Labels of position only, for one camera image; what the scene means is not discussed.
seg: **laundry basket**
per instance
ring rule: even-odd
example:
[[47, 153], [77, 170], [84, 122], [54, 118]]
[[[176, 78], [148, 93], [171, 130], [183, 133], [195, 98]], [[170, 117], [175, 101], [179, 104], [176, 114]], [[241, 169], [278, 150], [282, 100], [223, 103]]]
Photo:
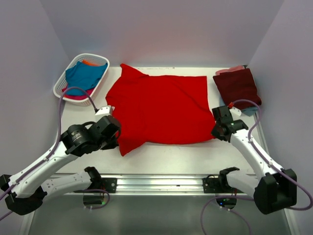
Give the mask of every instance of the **laundry basket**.
[[[87, 60], [90, 63], [100, 65], [100, 66], [105, 65], [106, 63], [108, 64], [108, 67], [104, 71], [100, 81], [98, 82], [97, 86], [93, 89], [92, 93], [90, 94], [90, 97], [92, 99], [95, 99], [99, 93], [100, 88], [102, 87], [103, 82], [105, 81], [104, 78], [110, 66], [110, 62], [105, 57], [94, 55], [94, 54], [89, 54], [89, 53], [83, 53], [83, 54], [76, 56], [65, 70], [68, 70], [74, 67], [78, 61], [82, 62], [83, 60]], [[61, 77], [58, 79], [57, 83], [53, 87], [53, 93], [55, 94], [55, 96], [60, 98], [62, 94], [62, 89], [65, 88], [66, 86], [67, 86], [67, 81], [65, 80], [65, 71], [64, 71]], [[80, 106], [91, 105], [91, 102], [88, 98], [82, 99], [82, 100], [74, 100], [74, 99], [63, 97], [63, 100], [69, 103], [75, 104], [75, 105], [80, 105]]]

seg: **basket rim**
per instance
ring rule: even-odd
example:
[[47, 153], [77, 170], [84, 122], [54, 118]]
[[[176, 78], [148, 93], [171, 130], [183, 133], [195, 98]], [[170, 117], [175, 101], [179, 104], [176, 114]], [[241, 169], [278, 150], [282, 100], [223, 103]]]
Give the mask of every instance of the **basket rim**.
[[[72, 63], [74, 60], [76, 60], [77, 58], [79, 58], [79, 57], [81, 57], [81, 56], [85, 56], [85, 55], [90, 55], [90, 56], [94, 56], [94, 57], [98, 57], [98, 58], [105, 59], [105, 60], [107, 61], [107, 63], [108, 63], [108, 66], [107, 66], [106, 70], [104, 71], [104, 73], [103, 73], [101, 79], [99, 80], [98, 84], [95, 86], [95, 88], [93, 89], [92, 93], [90, 94], [90, 97], [92, 97], [92, 95], [95, 93], [95, 91], [97, 90], [98, 86], [100, 85], [102, 79], [104, 78], [104, 76], [106, 75], [106, 73], [107, 73], [107, 71], [108, 71], [108, 69], [109, 69], [109, 67], [110, 67], [110, 62], [109, 62], [109, 60], [108, 60], [106, 57], [101, 56], [101, 55], [96, 55], [96, 54], [91, 54], [91, 53], [82, 53], [82, 54], [79, 54], [79, 55], [75, 56], [75, 57], [72, 59], [72, 61], [70, 62], [70, 64], [67, 66], [67, 68], [66, 68], [66, 69], [63, 71], [63, 73], [61, 74], [60, 78], [59, 78], [59, 79], [57, 80], [57, 82], [54, 84], [54, 86], [53, 86], [53, 93], [54, 93], [54, 95], [55, 95], [56, 97], [58, 97], [58, 98], [61, 97], [61, 95], [59, 95], [59, 94], [56, 93], [56, 86], [57, 86], [57, 84], [59, 83], [59, 81], [60, 81], [61, 77], [63, 76], [63, 74], [65, 73], [65, 71], [69, 68], [69, 66], [71, 65], [71, 63]], [[75, 99], [70, 99], [70, 98], [63, 97], [62, 100], [69, 101], [69, 102], [73, 102], [73, 103], [84, 103], [84, 102], [86, 102], [86, 101], [89, 101], [89, 102], [90, 102], [90, 100], [89, 100], [88, 97], [85, 98], [85, 99], [82, 99], [82, 100], [75, 100]]]

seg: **white wall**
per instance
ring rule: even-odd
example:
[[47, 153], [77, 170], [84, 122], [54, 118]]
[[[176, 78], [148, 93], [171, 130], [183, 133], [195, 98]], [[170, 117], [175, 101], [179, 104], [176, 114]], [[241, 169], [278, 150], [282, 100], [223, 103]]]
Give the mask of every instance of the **white wall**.
[[247, 64], [283, 0], [41, 0], [69, 58], [112, 65]]
[[[52, 87], [69, 63], [38, 0], [0, 2], [0, 175], [22, 170], [53, 142], [57, 99]], [[0, 202], [0, 215], [7, 212]], [[0, 222], [18, 233], [22, 216]]]
[[[270, 153], [313, 193], [313, 1], [285, 0], [249, 67], [263, 100]], [[298, 206], [308, 205], [298, 193]], [[313, 232], [313, 210], [296, 212], [302, 235]]]

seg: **blue towel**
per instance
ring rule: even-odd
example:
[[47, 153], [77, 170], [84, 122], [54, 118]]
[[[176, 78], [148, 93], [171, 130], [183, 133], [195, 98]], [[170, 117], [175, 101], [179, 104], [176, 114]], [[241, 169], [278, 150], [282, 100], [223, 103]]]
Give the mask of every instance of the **blue towel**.
[[[224, 106], [225, 103], [222, 99], [222, 97], [220, 96], [220, 106]], [[258, 108], [257, 107], [249, 107], [249, 108], [245, 108], [245, 109], [242, 109], [241, 112], [247, 116], [252, 116], [256, 113], [256, 111], [258, 111]]]
[[[65, 79], [68, 83], [67, 87], [79, 87], [84, 91], [92, 89], [97, 86], [107, 67], [108, 64], [90, 66], [78, 61], [74, 67], [65, 71]], [[67, 94], [84, 95], [82, 91], [76, 89], [68, 91]]]

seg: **dark red cloth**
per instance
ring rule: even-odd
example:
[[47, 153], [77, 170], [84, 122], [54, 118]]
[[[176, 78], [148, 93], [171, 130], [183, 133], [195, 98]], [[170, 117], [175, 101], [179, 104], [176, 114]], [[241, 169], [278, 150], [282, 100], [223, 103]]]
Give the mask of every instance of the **dark red cloth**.
[[215, 121], [205, 76], [149, 76], [125, 64], [121, 67], [122, 75], [106, 100], [121, 122], [122, 156], [145, 142], [188, 144], [213, 138]]
[[[67, 86], [62, 89], [62, 92], [64, 92], [66, 89], [67, 89]], [[88, 95], [91, 95], [93, 90], [94, 90], [94, 88], [89, 89], [86, 92], [87, 92]], [[69, 98], [69, 99], [75, 99], [75, 100], [82, 100], [82, 99], [86, 99], [87, 98], [86, 95], [68, 95], [68, 94], [65, 94], [64, 97]]]
[[[250, 69], [223, 72], [213, 79], [226, 105], [238, 99], [248, 99], [258, 105], [262, 104]], [[235, 107], [241, 110], [251, 106], [253, 105], [247, 102], [235, 104]]]

